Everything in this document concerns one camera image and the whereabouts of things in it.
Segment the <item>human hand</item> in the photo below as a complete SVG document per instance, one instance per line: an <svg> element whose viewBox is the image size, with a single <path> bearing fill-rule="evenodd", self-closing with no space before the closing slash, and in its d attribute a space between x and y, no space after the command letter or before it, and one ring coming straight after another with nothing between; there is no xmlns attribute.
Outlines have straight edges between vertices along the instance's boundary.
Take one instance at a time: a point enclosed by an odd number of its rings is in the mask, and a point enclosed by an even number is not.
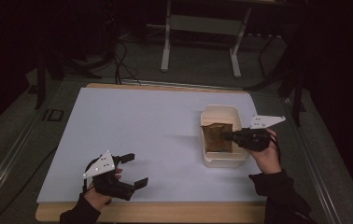
<svg viewBox="0 0 353 224"><path fill-rule="evenodd" d="M266 130L267 132L271 133L270 137L276 141L276 139L274 139L276 133L270 129ZM278 160L277 146L272 141L270 141L269 147L263 151L258 152L253 150L247 150L247 152L253 157L253 159L255 159L256 164L264 174L269 175L282 171L281 165L279 164Z"/></svg>
<svg viewBox="0 0 353 224"><path fill-rule="evenodd" d="M117 179L121 178L120 173L122 171L123 170L120 168L116 169L115 177ZM95 186L93 185L92 182L89 185L89 190L87 190L87 192L84 194L83 197L87 200L87 202L89 202L92 205L93 208L95 208L98 211L101 211L101 209L105 206L105 204L112 199L112 197L110 196L106 196L96 192Z"/></svg>

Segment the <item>white tabletop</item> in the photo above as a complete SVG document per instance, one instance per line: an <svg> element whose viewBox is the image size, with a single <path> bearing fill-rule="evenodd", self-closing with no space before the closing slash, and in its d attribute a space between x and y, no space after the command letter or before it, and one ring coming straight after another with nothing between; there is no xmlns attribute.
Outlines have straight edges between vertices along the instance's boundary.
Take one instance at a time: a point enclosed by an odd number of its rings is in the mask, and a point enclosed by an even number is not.
<svg viewBox="0 0 353 224"><path fill-rule="evenodd" d="M264 201L248 178L260 172L252 158L238 168L204 165L207 105L235 106L243 127L256 115L248 93L81 89L37 202L76 202L86 166L107 150L135 154L120 165L122 182L148 177L133 202Z"/></svg>

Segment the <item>table leg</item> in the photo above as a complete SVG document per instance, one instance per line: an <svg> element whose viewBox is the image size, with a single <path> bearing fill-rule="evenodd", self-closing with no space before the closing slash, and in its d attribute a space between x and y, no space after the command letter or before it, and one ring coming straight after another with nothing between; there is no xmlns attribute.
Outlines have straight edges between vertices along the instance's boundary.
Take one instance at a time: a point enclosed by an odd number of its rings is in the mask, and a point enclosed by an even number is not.
<svg viewBox="0 0 353 224"><path fill-rule="evenodd" d="M238 59L237 59L237 51L240 48L240 43L241 43L241 40L243 39L244 31L246 30L246 27L247 27L247 22L248 22L250 12L251 12L251 8L249 7L246 11L246 15L244 16L244 20L241 23L241 28L237 34L235 45L233 48L230 49L230 57L232 60L233 73L234 73L234 77L237 77L237 78L241 77L240 66L238 65Z"/></svg>
<svg viewBox="0 0 353 224"><path fill-rule="evenodd" d="M171 16L171 1L167 1L167 18L165 19L165 43L162 51L162 72L168 71L168 62L170 59L170 16Z"/></svg>

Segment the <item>black sleeve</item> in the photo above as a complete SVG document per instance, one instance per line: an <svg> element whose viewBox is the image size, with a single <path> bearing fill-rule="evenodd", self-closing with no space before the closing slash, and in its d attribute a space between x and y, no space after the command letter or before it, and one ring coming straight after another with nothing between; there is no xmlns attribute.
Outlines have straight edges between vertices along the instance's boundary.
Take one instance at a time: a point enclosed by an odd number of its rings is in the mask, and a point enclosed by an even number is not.
<svg viewBox="0 0 353 224"><path fill-rule="evenodd" d="M280 173L250 175L258 195L267 196L265 223L316 223L309 217L310 205L293 187L293 179Z"/></svg>
<svg viewBox="0 0 353 224"><path fill-rule="evenodd" d="M100 215L80 194L75 207L60 215L60 224L94 224Z"/></svg>

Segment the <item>gray floor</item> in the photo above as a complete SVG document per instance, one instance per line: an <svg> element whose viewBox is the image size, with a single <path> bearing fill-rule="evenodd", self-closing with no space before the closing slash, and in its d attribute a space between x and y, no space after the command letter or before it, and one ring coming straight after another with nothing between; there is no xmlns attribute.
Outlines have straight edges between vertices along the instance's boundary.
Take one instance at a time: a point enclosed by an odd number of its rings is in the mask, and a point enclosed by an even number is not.
<svg viewBox="0 0 353 224"><path fill-rule="evenodd" d="M146 43L136 41L123 43L128 49L124 63L128 65L127 68L131 73L137 72L135 78L141 84L174 83L242 90L243 86L250 86L263 80L257 56L265 40L260 37L247 36L243 40L238 53L243 77L239 79L233 77L228 48L222 45L198 43L198 47L193 48L191 42L176 38L171 47L169 71L163 73L160 71L162 32L149 37ZM282 40L277 39L263 55L267 72L276 64L284 47ZM123 46L118 45L120 57L123 52ZM115 67L115 64L110 64L95 74L104 77L102 82L112 83ZM122 77L130 76L127 68L124 66L120 68ZM2 178L3 187L0 188L0 223L38 223L35 220L37 208L35 200L51 163L50 153L57 147L62 137L78 90L95 81L98 80L80 77L69 71L63 81L48 80L48 97L41 110L34 110L35 95L24 93L0 117L0 165L3 164L3 158L8 152L20 149L20 152L12 155L16 158L16 162L7 166L10 167L10 171L1 171L5 175ZM134 78L123 82L138 84ZM275 83L260 92L252 92L254 100L255 97L259 97L265 102L261 108L257 108L259 111L266 111L269 108L289 109L288 102L285 103L284 99L276 96L278 86L279 83ZM295 133L288 133L282 139L285 142L282 147L290 152L285 156L284 165L296 168L290 169L290 174L296 179L296 189L312 205L312 215L318 223L353 223L353 183L307 91L304 92L303 103L305 112L301 113L302 128L293 129L296 130ZM65 117L60 122L41 121L47 108L62 109L65 111ZM309 148L308 152L294 151L293 142L288 138L290 134L298 136L299 144ZM301 161L306 161L307 158L312 159L316 169L310 168L312 167L310 165L313 165L310 162L303 162L305 165L302 165ZM316 183L320 184L319 189L312 187ZM319 192L325 192L326 195L318 197ZM331 212L328 215L324 210L336 211L336 214Z"/></svg>

